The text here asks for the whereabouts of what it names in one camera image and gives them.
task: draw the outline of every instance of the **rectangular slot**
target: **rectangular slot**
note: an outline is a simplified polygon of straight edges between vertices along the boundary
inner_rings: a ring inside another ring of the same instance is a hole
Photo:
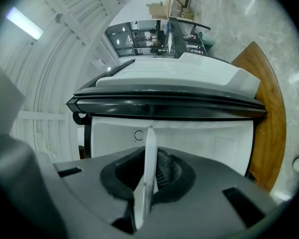
[[[66,177],[66,176],[76,174],[76,173],[79,173],[79,172],[82,172],[82,169],[79,168],[79,167],[74,167],[74,168],[71,168],[71,169],[59,171],[58,174],[62,178],[62,177]]]
[[[265,216],[239,189],[226,189],[223,194],[248,228]]]

